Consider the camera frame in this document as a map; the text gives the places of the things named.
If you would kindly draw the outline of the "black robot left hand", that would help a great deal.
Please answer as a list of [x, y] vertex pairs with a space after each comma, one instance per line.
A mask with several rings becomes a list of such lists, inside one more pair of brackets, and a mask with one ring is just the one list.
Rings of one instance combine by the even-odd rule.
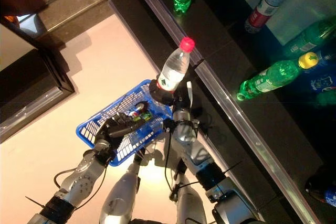
[[117, 150], [125, 135], [134, 132], [146, 123], [145, 119], [134, 120], [124, 113], [117, 113], [108, 118], [98, 129], [94, 144], [107, 143], [112, 150]]

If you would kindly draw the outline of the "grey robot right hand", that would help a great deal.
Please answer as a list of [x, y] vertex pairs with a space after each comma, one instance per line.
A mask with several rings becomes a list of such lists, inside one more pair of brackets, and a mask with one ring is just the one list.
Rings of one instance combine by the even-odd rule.
[[149, 92], [151, 97], [164, 105], [173, 106], [173, 110], [182, 108], [190, 109], [193, 101], [192, 83], [190, 81], [182, 81], [178, 84], [175, 91], [166, 91], [159, 87], [156, 79], [151, 80]]

